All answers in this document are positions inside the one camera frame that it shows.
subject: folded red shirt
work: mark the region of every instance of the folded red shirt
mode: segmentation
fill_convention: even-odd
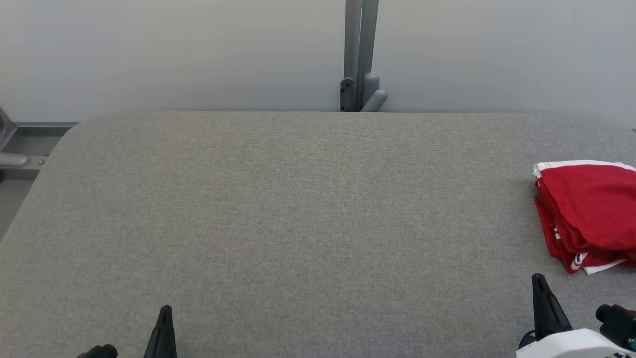
[[[569,272],[636,266],[636,169],[567,161],[536,164],[534,173],[548,251]]]

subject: gray metal frame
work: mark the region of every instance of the gray metal frame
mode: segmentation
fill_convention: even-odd
[[[0,151],[9,143],[16,129],[15,124],[9,119],[3,109],[0,108]]]
[[[344,79],[340,111],[378,111],[388,98],[371,72],[379,0],[347,0],[345,7]]]
[[[63,136],[77,122],[12,122],[0,108],[4,131],[0,132],[0,169],[39,170],[47,160],[44,155],[7,153],[3,149],[16,136]]]

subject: white stripe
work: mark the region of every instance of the white stripe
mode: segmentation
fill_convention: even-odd
[[[625,260],[616,260],[612,262],[611,264],[601,265],[601,266],[588,266],[586,268],[583,268],[583,271],[585,271],[586,274],[591,275],[593,273],[597,273],[609,268],[613,268],[614,266],[620,264],[623,261]]]
[[[561,161],[561,162],[540,162],[534,165],[534,167],[532,168],[532,172],[534,176],[537,179],[539,179],[541,177],[541,172],[544,171],[545,169],[559,168],[562,166],[584,166],[584,165],[617,166],[619,168],[636,171],[636,168],[621,162],[611,163],[611,162],[602,162],[602,161],[581,160],[581,161]]]

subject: gray wall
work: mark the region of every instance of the gray wall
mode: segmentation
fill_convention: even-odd
[[[343,0],[0,0],[14,121],[113,112],[339,110]]]
[[[0,0],[0,106],[338,110],[345,0]],[[380,0],[385,111],[573,111],[636,127],[634,0]]]
[[[385,111],[569,111],[636,128],[634,0],[380,0]]]

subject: gray fabric surface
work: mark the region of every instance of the gray fabric surface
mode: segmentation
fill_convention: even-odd
[[[636,270],[569,275],[532,165],[636,164],[566,115],[134,113],[83,122],[0,245],[5,357],[512,357],[544,273],[577,328],[636,308]]]

